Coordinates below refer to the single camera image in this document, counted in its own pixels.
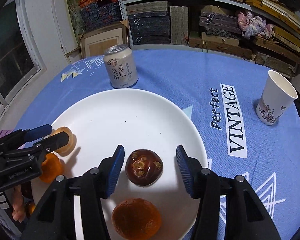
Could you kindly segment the person left hand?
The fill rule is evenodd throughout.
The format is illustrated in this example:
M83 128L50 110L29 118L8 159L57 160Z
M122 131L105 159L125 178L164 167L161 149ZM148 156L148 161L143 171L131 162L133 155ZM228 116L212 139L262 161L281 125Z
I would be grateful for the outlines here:
M25 218L24 200L20 185L13 188L12 195L12 217L15 221L22 222Z

